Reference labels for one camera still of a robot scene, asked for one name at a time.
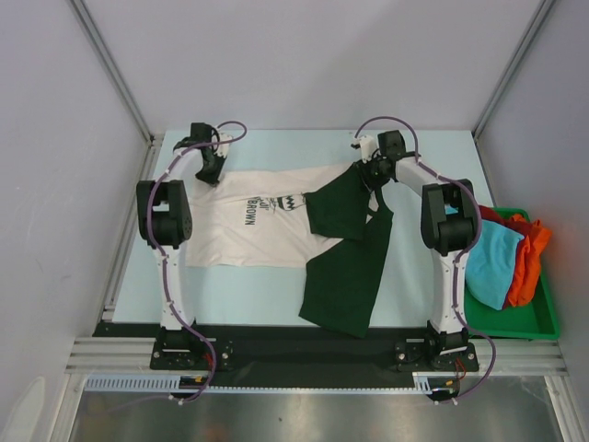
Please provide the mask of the white green raglan t-shirt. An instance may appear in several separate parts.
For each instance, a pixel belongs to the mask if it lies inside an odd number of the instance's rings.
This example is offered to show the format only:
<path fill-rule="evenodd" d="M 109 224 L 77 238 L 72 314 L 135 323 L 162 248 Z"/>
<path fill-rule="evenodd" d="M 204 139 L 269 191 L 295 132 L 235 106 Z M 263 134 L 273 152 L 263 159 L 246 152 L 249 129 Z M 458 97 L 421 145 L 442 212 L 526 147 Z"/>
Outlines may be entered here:
<path fill-rule="evenodd" d="M 299 317 L 366 336 L 394 213 L 358 166 L 229 171 L 214 186 L 197 181 L 189 205 L 187 266 L 301 268 Z"/>

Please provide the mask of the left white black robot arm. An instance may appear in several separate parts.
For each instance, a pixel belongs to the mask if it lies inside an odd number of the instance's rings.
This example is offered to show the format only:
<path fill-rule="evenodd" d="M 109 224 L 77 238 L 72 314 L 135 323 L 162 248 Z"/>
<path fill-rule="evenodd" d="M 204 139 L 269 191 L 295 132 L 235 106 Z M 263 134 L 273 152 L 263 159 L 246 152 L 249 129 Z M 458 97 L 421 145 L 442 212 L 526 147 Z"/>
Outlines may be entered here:
<path fill-rule="evenodd" d="M 207 339 L 195 329 L 195 314 L 184 295 L 183 269 L 193 223 L 185 171 L 196 159 L 202 161 L 196 178 L 206 185 L 219 183 L 228 147 L 233 137 L 218 126 L 194 122 L 187 136 L 172 149 L 172 158 L 152 180 L 140 180 L 135 187 L 138 227 L 141 238 L 156 258 L 162 302 L 160 331 L 178 338 L 171 356 L 181 366 L 197 366 Z"/>

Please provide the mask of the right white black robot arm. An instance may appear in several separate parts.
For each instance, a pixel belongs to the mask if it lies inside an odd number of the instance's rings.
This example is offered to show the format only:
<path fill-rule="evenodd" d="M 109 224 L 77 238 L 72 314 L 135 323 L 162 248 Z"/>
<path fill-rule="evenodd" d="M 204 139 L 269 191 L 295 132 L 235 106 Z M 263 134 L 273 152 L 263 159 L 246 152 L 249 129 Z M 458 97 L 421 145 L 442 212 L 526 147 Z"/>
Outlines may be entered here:
<path fill-rule="evenodd" d="M 464 313 L 466 267 L 470 250 L 479 239 L 479 206 L 469 180 L 451 180 L 428 166 L 416 152 L 407 150 L 399 131 L 376 137 L 356 134 L 351 147 L 360 151 L 356 162 L 371 191 L 390 181 L 401 183 L 422 200 L 422 242 L 433 259 L 433 315 L 428 322 L 435 340 L 424 346 L 426 362 L 446 369 L 457 359 L 451 339 L 468 339 Z"/>

